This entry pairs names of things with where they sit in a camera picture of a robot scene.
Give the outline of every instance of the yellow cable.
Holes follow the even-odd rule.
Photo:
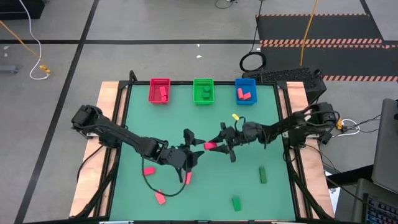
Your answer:
[[[308,34],[308,31],[310,30],[312,18],[313,18],[313,15],[315,13],[315,10],[317,9],[317,5],[318,5],[318,0],[315,0],[315,5],[313,6],[313,9],[312,9],[312,12],[311,12],[311,18],[310,18],[310,21],[308,22],[307,30],[305,31],[305,34],[304,34],[303,44],[301,45],[300,66],[303,65],[305,41],[307,40],[307,34]]]
[[[6,28],[6,30],[8,32],[10,32],[26,49],[28,49],[30,52],[32,52],[32,54],[34,54],[37,58],[39,58],[41,60],[40,56],[36,52],[34,52],[32,49],[30,49],[28,46],[26,46],[26,44],[18,37],[18,35],[15,34],[12,30],[10,30],[10,28],[8,28],[8,26],[5,25],[5,23],[3,23],[1,20],[0,20],[0,24],[3,25],[4,28]]]

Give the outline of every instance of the red block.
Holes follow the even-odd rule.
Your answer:
[[[250,100],[250,98],[251,98],[250,92],[243,95],[243,100]]]
[[[156,197],[156,200],[159,203],[159,205],[163,205],[166,202],[166,198],[157,192],[155,192],[155,197]]]
[[[167,96],[166,88],[164,88],[164,86],[159,87],[159,90],[161,96]]]
[[[151,175],[155,173],[155,167],[146,167],[144,169],[144,175]]]
[[[214,147],[217,147],[217,143],[215,143],[215,142],[206,142],[205,143],[205,150],[210,150],[210,149],[213,149]]]
[[[192,172],[187,173],[187,179],[185,180],[185,184],[189,184],[191,182]]]
[[[237,92],[238,92],[238,99],[243,100],[243,90],[242,90],[242,88],[238,88]]]

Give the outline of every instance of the concrete floor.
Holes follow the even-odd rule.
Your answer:
[[[367,0],[385,39],[398,40],[395,0]],[[40,20],[33,22],[39,39],[78,40],[93,0],[51,0]],[[213,0],[100,0],[89,40],[250,40],[259,1],[239,1],[229,9],[216,9]],[[263,14],[310,13],[313,0],[266,0]],[[318,13],[363,13],[359,0],[320,0]],[[23,39],[30,39],[27,21],[6,21]],[[12,39],[0,28],[0,40]],[[170,77],[191,80],[213,77],[233,80],[241,76],[239,60],[248,44],[85,45],[62,108],[25,222],[67,218],[75,191],[76,172],[85,140],[70,129],[70,119],[82,104],[95,105],[100,85],[125,80],[133,69],[140,80]],[[1,45],[0,63],[17,64],[17,75],[0,75],[0,223],[13,223],[50,121],[76,45],[43,45],[44,61],[53,71],[45,81],[29,78],[35,63],[21,45]],[[250,58],[247,67],[256,67]],[[397,98],[397,83],[327,82],[331,103],[344,118],[362,121],[380,113],[384,98]],[[373,129],[377,122],[363,126]],[[332,139],[322,151],[340,171],[373,161],[377,133]],[[346,214],[340,219],[346,220]]]

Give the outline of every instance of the wooden table edge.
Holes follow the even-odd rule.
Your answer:
[[[118,92],[119,82],[103,82],[98,95],[97,107],[101,108],[103,114],[109,118],[113,115],[114,104],[116,101],[116,95]],[[302,110],[306,106],[307,97],[302,82],[287,82],[287,92],[289,94],[290,105],[292,112]],[[286,106],[284,101],[283,92],[279,91],[280,103],[282,106],[282,114],[284,117],[287,116]],[[126,99],[126,89],[122,92],[121,104],[119,107],[118,124],[120,124],[123,115],[124,101]],[[318,149],[316,140],[308,139],[307,144]],[[88,157],[93,151],[95,151],[100,145],[98,144],[98,138],[88,140],[85,155],[83,160]],[[331,205],[330,195],[326,184],[326,178],[324,175],[323,164],[321,157],[318,152],[310,147],[301,149],[300,154],[302,156],[302,164],[305,174],[305,180],[307,187],[317,202],[327,212],[327,214],[334,217],[333,207]],[[75,196],[73,198],[70,216],[79,213],[87,202],[91,199],[100,182],[100,176],[102,172],[103,162],[105,157],[105,150],[100,151],[95,155],[81,170],[80,178],[76,185]],[[296,186],[296,193],[298,199],[298,208],[300,216],[305,218],[305,207],[303,202],[303,195],[299,188]],[[108,204],[109,186],[103,195],[101,204],[101,210],[99,215],[103,216],[106,213],[106,207]]]

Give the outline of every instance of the computer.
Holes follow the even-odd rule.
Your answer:
[[[398,101],[383,100],[372,182],[360,179],[353,222],[398,224]]]

